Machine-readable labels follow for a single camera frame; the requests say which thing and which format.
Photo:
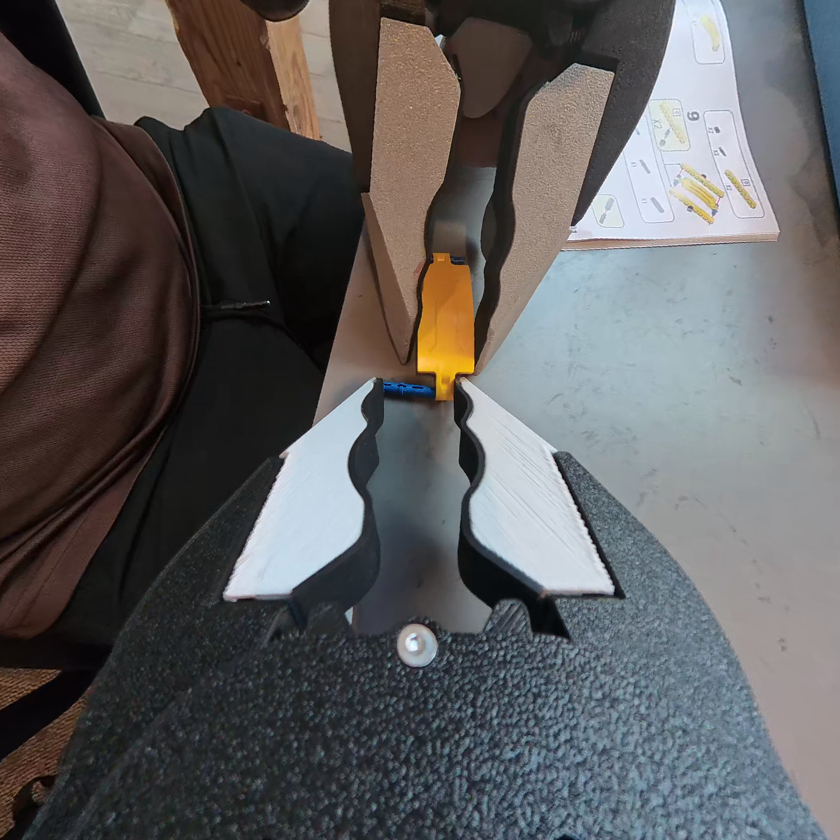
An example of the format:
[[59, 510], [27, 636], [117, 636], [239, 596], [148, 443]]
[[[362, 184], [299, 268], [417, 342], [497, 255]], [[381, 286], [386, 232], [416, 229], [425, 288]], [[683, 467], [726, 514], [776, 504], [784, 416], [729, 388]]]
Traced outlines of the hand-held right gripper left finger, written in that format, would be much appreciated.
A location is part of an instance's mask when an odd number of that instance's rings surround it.
[[370, 379], [281, 455], [281, 467], [224, 590], [228, 602], [357, 603], [380, 567], [367, 485], [383, 383]]

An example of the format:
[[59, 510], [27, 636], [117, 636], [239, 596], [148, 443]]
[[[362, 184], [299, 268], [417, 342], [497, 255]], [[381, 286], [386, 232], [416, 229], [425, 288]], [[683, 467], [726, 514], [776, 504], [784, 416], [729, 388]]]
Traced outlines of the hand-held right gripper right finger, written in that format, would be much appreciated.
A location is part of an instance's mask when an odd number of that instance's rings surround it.
[[618, 590], [557, 461], [557, 450], [468, 380], [455, 387], [458, 462], [469, 480], [458, 570], [479, 599]]

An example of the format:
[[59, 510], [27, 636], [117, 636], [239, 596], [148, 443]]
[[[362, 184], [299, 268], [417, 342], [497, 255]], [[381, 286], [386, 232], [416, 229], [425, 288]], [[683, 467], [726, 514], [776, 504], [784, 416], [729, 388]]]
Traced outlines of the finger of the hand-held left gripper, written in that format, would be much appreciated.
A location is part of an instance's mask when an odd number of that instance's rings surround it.
[[578, 63], [514, 112], [481, 230], [476, 373], [522, 315], [571, 233], [614, 73]]
[[427, 214], [445, 180], [460, 99], [459, 79], [432, 31], [382, 17], [371, 182], [362, 199], [385, 323], [401, 364], [411, 353]]

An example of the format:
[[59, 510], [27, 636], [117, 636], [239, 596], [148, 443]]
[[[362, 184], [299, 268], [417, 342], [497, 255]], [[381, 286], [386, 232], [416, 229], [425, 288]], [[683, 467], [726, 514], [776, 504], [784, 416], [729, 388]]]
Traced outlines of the blue cardboard kit box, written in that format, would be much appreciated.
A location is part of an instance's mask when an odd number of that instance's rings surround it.
[[803, 6], [835, 192], [839, 193], [839, 1], [804, 1]]

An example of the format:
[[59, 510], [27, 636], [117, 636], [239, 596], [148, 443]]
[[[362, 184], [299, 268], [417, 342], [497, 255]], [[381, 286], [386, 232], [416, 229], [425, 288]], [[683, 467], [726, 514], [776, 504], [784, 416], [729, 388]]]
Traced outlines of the yellow curved arc beam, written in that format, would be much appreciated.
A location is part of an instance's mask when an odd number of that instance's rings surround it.
[[436, 399], [454, 398], [455, 380], [472, 375], [476, 365], [475, 313], [468, 265], [434, 253], [422, 288], [422, 313], [416, 335], [416, 369], [435, 378]]

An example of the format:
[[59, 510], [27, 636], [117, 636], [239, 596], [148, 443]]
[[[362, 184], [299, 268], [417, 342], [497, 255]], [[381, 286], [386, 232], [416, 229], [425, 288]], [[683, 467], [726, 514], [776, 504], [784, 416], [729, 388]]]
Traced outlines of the grey desk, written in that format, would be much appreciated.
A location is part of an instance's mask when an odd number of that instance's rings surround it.
[[776, 243], [565, 252], [478, 386], [665, 546], [838, 838], [838, 222], [801, 2], [724, 2]]

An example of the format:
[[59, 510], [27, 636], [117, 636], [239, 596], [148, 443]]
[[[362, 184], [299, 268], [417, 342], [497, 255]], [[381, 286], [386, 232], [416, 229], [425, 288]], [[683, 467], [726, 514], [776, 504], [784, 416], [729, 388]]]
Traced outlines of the instruction booklet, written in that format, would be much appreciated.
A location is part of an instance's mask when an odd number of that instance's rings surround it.
[[681, 1], [643, 117], [567, 250], [774, 242], [718, 1]]

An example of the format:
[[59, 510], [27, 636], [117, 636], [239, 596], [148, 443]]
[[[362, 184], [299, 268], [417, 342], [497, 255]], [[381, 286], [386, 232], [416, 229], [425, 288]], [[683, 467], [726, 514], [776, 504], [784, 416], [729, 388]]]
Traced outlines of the wooden pillar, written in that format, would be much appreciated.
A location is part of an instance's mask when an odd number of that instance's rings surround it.
[[175, 34], [212, 107], [321, 139], [298, 15], [306, 1], [168, 1]]

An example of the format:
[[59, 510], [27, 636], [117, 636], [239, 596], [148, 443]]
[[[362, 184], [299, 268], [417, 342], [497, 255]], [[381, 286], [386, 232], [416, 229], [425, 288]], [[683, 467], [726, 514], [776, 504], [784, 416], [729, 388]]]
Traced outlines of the person's black trouser legs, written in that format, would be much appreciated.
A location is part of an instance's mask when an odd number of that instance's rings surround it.
[[44, 632], [2, 666], [112, 646], [151, 583], [270, 456], [312, 424], [363, 222], [348, 154], [225, 109], [142, 119], [180, 193], [198, 292], [192, 371], [115, 522]]

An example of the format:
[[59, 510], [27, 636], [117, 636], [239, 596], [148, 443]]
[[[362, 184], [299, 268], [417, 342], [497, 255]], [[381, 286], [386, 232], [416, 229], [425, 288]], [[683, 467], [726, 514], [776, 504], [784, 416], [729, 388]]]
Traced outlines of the person's brown shirt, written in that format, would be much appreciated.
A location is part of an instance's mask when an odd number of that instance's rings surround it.
[[1, 631], [68, 605], [193, 368], [180, 193], [141, 128], [88, 116], [1, 37]]

